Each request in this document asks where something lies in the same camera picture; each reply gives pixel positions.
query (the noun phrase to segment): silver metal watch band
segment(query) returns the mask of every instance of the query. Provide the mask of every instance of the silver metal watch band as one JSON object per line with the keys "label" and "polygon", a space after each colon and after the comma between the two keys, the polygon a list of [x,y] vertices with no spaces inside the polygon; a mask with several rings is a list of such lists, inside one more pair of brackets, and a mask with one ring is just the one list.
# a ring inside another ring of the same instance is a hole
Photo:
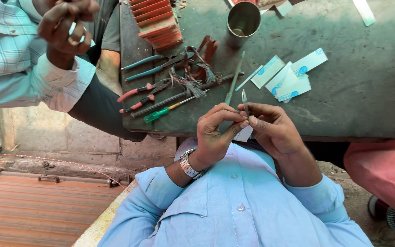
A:
{"label": "silver metal watch band", "polygon": [[191,149],[187,150],[185,153],[183,153],[181,155],[181,158],[179,159],[179,163],[181,164],[182,170],[184,170],[185,174],[187,174],[188,176],[190,176],[193,179],[198,179],[204,174],[204,172],[195,171],[190,166],[190,163],[188,162],[188,156],[191,153],[193,153],[195,150],[196,150],[195,148],[191,148]]}

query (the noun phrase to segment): red cloth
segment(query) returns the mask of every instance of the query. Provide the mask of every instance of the red cloth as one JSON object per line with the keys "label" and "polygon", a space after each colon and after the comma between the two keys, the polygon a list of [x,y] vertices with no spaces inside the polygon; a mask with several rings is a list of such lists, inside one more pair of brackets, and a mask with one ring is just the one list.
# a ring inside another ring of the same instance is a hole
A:
{"label": "red cloth", "polygon": [[395,140],[351,143],[344,165],[355,183],[395,209]]}
{"label": "red cloth", "polygon": [[231,1],[233,1],[234,4],[239,2],[251,2],[253,4],[256,4],[255,0],[231,0]]}

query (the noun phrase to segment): green screwdriver handle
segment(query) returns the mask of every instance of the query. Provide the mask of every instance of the green screwdriver handle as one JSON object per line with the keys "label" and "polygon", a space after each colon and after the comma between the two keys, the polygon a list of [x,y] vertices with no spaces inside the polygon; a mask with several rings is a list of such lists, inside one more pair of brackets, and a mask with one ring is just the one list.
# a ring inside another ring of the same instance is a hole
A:
{"label": "green screwdriver handle", "polygon": [[157,111],[154,113],[151,113],[147,116],[144,117],[144,121],[146,123],[150,123],[151,121],[161,117],[164,114],[168,114],[170,112],[170,109],[168,109],[168,107],[164,107],[161,111]]}

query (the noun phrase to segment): table surface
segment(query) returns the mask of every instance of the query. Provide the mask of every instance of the table surface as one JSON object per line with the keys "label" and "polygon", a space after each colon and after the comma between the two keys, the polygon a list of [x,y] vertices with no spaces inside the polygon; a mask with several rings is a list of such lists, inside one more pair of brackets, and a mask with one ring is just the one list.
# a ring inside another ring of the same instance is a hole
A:
{"label": "table surface", "polygon": [[[187,7],[178,11],[184,37],[182,46],[198,47],[206,34],[218,40],[211,65],[220,75],[234,73],[240,53],[245,50],[242,71],[246,75],[239,77],[236,86],[274,55],[285,63],[296,62],[323,48],[329,60],[307,72],[312,86],[309,92],[285,104],[279,103],[265,87],[259,90],[248,82],[242,87],[248,100],[283,107],[302,136],[395,138],[395,1],[368,0],[368,3],[376,17],[369,27],[365,27],[350,0],[302,1],[285,17],[268,11],[262,15],[257,33],[241,49],[233,50],[225,43],[229,11],[226,2],[188,0]],[[128,8],[122,5],[122,66],[154,52],[149,43],[138,37],[138,27]],[[147,64],[122,73],[123,91],[167,78],[166,70],[152,77],[124,81],[129,75],[160,64]],[[145,123],[143,116],[133,119],[124,114],[123,125],[132,131],[193,135],[198,118],[224,101],[229,86],[226,83],[214,87],[206,97],[189,101],[151,123]],[[156,94],[155,102],[182,90],[180,87],[164,90]],[[233,94],[230,105],[234,108],[241,103],[241,91]],[[129,107],[146,95],[136,94],[124,106]]]}

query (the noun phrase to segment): rusty metal sheet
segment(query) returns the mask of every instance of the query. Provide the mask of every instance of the rusty metal sheet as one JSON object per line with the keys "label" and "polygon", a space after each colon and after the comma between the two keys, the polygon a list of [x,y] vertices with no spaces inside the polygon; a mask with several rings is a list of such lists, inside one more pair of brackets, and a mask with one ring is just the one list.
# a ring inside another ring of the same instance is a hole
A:
{"label": "rusty metal sheet", "polygon": [[106,179],[0,173],[0,247],[68,247],[123,191]]}

